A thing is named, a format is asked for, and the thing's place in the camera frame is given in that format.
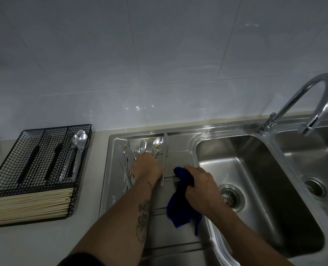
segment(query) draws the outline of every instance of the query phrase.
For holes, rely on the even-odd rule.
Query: blue towel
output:
[[[195,235],[197,236],[198,224],[202,219],[202,214],[194,210],[185,197],[187,186],[195,185],[193,176],[188,172],[188,170],[182,167],[176,167],[174,169],[174,173],[178,178],[180,178],[180,181],[177,185],[176,192],[171,197],[166,207],[166,216],[171,219],[176,228],[189,223],[190,219],[195,219]]]

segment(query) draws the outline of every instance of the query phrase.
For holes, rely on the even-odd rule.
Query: black wire basket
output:
[[[71,150],[71,140],[80,129],[85,131],[88,139],[82,152],[78,173],[73,176],[72,171],[77,151]],[[91,125],[24,130],[20,134],[0,167],[0,198],[69,188],[73,188],[73,190],[65,216],[13,222],[1,226],[66,219],[73,214],[91,135]],[[71,153],[71,157],[65,178],[60,181],[59,177],[69,153]]]

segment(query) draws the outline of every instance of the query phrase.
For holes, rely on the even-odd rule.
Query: forearm tattoo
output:
[[[140,216],[138,216],[138,224],[136,227],[137,238],[141,243],[145,242],[147,238],[148,220],[149,220],[149,206],[150,200],[145,199],[138,207]]]

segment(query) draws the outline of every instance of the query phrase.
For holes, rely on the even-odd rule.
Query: hand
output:
[[[152,154],[144,152],[137,156],[137,160],[131,167],[131,172],[136,181],[145,178],[154,185],[161,177],[163,170]]]
[[[190,172],[195,181],[195,187],[188,186],[186,199],[197,212],[211,219],[215,212],[226,208],[217,184],[210,173],[201,167],[185,165],[184,168]]]

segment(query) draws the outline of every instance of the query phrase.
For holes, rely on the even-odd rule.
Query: chrome faucet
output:
[[[321,97],[317,108],[314,110],[312,115],[309,117],[308,121],[300,128],[298,128],[298,132],[303,135],[309,135],[318,122],[323,118],[324,114],[328,110],[328,73],[320,74],[318,76],[313,77],[307,83],[303,85],[303,87],[282,107],[282,109],[276,114],[273,112],[268,120],[259,127],[258,133],[261,136],[267,136],[268,131],[272,129],[278,122],[278,120],[314,85],[317,83],[324,81],[325,89],[323,96]]]

